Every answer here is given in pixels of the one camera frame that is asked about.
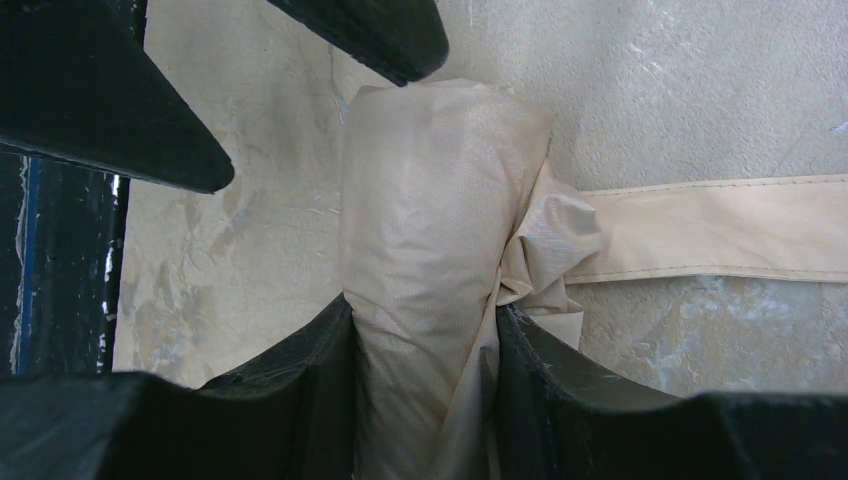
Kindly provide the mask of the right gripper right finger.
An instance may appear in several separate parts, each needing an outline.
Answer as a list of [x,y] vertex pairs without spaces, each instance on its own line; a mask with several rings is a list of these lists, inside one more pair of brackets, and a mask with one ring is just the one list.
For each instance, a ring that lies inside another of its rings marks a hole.
[[840,395],[678,398],[599,365],[518,307],[497,311],[505,479],[843,479]]

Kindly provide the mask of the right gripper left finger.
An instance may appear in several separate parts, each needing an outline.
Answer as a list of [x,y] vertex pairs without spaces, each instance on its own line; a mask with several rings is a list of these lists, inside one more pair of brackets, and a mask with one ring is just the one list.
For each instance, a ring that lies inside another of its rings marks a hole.
[[334,299],[250,361],[190,389],[145,372],[1,383],[5,479],[348,479],[352,311]]

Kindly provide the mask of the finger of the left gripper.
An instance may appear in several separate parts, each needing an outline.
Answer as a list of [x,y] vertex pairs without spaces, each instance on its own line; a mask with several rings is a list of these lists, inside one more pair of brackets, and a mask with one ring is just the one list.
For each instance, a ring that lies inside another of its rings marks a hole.
[[234,178],[102,1],[2,2],[1,150],[205,194]]
[[270,4],[397,86],[428,77],[449,55],[433,0],[271,0]]

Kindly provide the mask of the beige folding umbrella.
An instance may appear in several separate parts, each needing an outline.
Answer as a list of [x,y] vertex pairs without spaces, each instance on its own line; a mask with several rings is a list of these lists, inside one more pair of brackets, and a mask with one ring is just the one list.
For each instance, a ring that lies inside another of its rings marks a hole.
[[843,283],[843,174],[579,192],[554,116],[457,79],[365,86],[343,151],[339,272],[359,340],[359,479],[488,474],[497,307],[577,345],[571,284],[728,275]]

